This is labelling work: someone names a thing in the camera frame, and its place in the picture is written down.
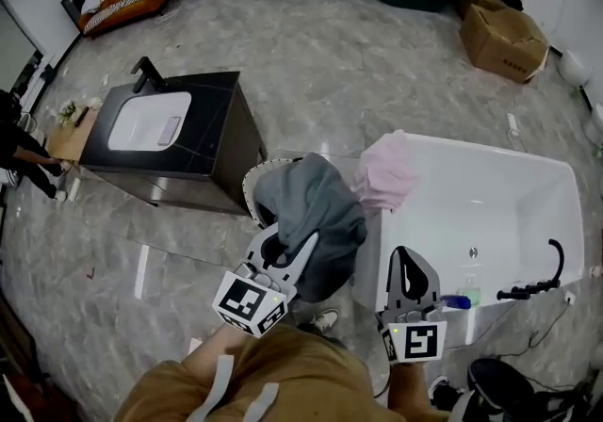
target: striped cushion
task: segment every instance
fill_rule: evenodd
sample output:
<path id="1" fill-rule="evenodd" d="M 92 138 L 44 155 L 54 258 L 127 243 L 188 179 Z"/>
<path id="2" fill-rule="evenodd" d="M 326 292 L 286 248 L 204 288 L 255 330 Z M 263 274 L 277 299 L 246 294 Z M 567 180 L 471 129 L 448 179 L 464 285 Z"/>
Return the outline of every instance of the striped cushion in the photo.
<path id="1" fill-rule="evenodd" d="M 140 0 L 121 0 L 120 2 L 109 5 L 107 8 L 103 8 L 88 21 L 86 27 L 84 28 L 84 34 L 90 32 L 95 26 L 104 22 L 115 12 L 120 11 L 122 8 L 125 8 L 128 5 L 132 5 L 139 1 Z"/>

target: gray cloth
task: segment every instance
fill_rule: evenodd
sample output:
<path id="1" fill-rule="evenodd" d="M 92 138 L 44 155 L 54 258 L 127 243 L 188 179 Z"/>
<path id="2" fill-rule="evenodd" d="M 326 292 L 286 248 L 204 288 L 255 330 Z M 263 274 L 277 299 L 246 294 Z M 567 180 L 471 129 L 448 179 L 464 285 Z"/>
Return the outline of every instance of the gray cloth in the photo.
<path id="1" fill-rule="evenodd" d="M 311 153 L 263 174 L 253 198 L 276 216 L 287 262 L 318 232 L 318 243 L 296 284 L 302 300 L 326 300 L 349 279 L 367 227 L 362 206 L 335 166 Z"/>

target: black countertop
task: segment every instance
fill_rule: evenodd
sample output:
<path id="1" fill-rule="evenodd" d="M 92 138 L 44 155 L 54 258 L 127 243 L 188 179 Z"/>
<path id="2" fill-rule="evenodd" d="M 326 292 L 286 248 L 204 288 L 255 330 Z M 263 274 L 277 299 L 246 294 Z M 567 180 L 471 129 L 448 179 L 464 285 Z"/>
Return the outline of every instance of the black countertop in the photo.
<path id="1" fill-rule="evenodd" d="M 157 94 L 149 82 L 137 94 L 132 92 L 134 84 L 111 89 L 92 126 L 80 165 L 108 172 L 190 178 L 210 175 L 239 74 L 199 73 L 167 79 L 169 88 L 161 93 L 186 91 L 192 99 L 180 135 L 163 151 L 109 150 L 109 134 L 122 106 L 134 97 Z"/>

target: pink towel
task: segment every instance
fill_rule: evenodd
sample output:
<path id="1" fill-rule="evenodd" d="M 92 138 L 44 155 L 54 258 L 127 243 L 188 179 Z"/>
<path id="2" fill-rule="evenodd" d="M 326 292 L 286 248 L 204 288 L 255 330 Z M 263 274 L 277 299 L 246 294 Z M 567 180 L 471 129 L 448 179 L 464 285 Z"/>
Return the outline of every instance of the pink towel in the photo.
<path id="1" fill-rule="evenodd" d="M 396 209 L 417 183 L 408 140 L 399 129 L 360 154 L 351 190 L 364 208 Z"/>

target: sneaker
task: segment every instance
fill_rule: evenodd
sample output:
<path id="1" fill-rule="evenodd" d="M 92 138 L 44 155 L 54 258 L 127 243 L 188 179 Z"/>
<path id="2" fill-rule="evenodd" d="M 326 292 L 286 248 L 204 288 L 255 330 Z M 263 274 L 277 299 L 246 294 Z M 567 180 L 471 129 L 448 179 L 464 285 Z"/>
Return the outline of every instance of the sneaker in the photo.
<path id="1" fill-rule="evenodd" d="M 67 174 L 69 172 L 69 170 L 72 168 L 73 164 L 69 161 L 60 161 L 60 168 L 61 168 L 61 176 Z"/>
<path id="2" fill-rule="evenodd" d="M 63 203 L 67 199 L 67 192 L 66 191 L 57 190 L 57 194 L 55 194 L 55 199 L 59 203 Z"/>
<path id="3" fill-rule="evenodd" d="M 315 316 L 310 322 L 317 327 L 322 333 L 328 332 L 339 319 L 339 311 L 334 308 L 325 310 L 320 315 Z"/>
<path id="4" fill-rule="evenodd" d="M 63 179 L 65 174 L 72 168 L 72 163 L 68 161 L 60 161 L 60 173 L 55 176 L 58 180 Z"/>
<path id="5" fill-rule="evenodd" d="M 432 406 L 440 411 L 451 411 L 463 391 L 450 386 L 448 377 L 440 376 L 435 379 L 428 389 Z"/>

